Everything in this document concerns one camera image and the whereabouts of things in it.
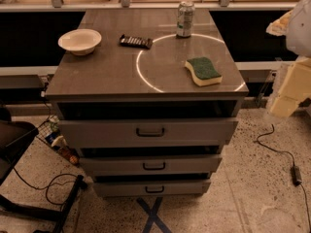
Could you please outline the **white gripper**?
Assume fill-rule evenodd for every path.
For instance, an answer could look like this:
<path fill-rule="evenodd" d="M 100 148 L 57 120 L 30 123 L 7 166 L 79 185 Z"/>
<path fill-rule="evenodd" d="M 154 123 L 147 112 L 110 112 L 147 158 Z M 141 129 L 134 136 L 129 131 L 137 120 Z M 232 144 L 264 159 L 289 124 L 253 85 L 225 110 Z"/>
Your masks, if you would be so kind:
<path fill-rule="evenodd" d="M 271 22 L 266 32 L 274 36 L 286 34 L 287 49 L 300 57 L 275 80 L 268 113 L 274 117 L 289 117 L 299 104 L 311 98 L 311 0 L 300 0 L 288 11 Z"/>

